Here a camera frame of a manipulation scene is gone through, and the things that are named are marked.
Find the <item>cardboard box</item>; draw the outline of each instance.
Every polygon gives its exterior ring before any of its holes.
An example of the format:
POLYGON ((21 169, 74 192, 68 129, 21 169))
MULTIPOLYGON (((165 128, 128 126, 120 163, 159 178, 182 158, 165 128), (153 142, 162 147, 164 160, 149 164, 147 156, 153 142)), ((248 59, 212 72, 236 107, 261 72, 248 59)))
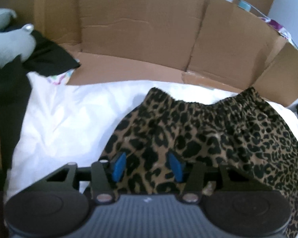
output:
POLYGON ((254 86, 284 106, 298 98, 298 51, 225 0, 11 1, 0 6, 17 7, 81 60, 69 84, 147 79, 235 92, 254 86))

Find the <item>ribbed gray surface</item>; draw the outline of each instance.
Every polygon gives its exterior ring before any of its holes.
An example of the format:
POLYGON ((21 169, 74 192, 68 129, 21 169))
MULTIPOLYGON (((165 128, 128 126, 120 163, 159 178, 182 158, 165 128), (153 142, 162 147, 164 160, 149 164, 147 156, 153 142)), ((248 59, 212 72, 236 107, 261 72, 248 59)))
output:
POLYGON ((122 195, 115 204, 97 207, 85 225, 63 238, 200 237, 236 238, 211 224, 198 206, 182 204, 173 195, 122 195))

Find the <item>leopard print garment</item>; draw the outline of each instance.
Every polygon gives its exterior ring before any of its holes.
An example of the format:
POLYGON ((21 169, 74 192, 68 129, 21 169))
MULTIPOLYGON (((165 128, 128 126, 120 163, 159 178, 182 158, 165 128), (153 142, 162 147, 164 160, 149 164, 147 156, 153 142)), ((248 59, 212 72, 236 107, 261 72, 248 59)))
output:
POLYGON ((173 150, 190 163, 230 164, 280 191, 292 206, 286 235, 298 232, 298 142, 282 117, 254 88, 214 105, 176 101, 152 88, 143 103, 124 117, 101 159, 127 154, 118 193, 178 193, 165 165, 173 150))

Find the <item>white sheet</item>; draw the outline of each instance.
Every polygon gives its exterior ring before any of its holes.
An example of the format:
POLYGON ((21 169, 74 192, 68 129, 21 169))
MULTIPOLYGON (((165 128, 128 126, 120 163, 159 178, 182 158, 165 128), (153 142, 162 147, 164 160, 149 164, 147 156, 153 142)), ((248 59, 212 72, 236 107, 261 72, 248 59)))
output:
MULTIPOLYGON (((117 124, 143 101, 152 87, 175 99, 203 104, 236 95, 153 81, 55 86, 35 73, 28 76, 33 89, 13 154, 7 199, 68 162, 85 167, 97 161, 117 124)), ((294 113, 279 104, 269 104, 298 140, 298 119, 294 113)))

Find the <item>screw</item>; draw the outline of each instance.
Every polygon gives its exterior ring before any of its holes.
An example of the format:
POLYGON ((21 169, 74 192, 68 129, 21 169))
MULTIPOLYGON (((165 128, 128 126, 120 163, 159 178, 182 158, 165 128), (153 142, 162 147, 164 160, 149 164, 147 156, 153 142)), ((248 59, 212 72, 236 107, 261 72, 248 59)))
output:
POLYGON ((107 203, 107 202, 110 202, 112 200, 112 196, 110 194, 107 194, 107 193, 101 193, 101 194, 97 195, 96 199, 100 203, 107 203))
POLYGON ((182 199, 185 202, 194 203, 194 202, 197 202, 199 200, 199 197, 198 197, 198 195, 196 195, 194 193, 186 193, 186 194, 183 195, 182 199))

